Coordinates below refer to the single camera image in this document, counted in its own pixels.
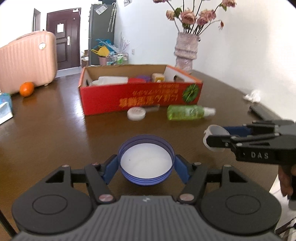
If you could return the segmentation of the person's right hand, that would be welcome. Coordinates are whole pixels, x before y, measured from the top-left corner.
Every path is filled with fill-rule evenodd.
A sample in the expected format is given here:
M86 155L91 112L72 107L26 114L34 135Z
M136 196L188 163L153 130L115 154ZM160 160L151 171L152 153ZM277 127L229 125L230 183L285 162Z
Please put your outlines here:
M280 181L280 189L283 196L292 196L292 176L295 176L295 165L278 166L278 178Z

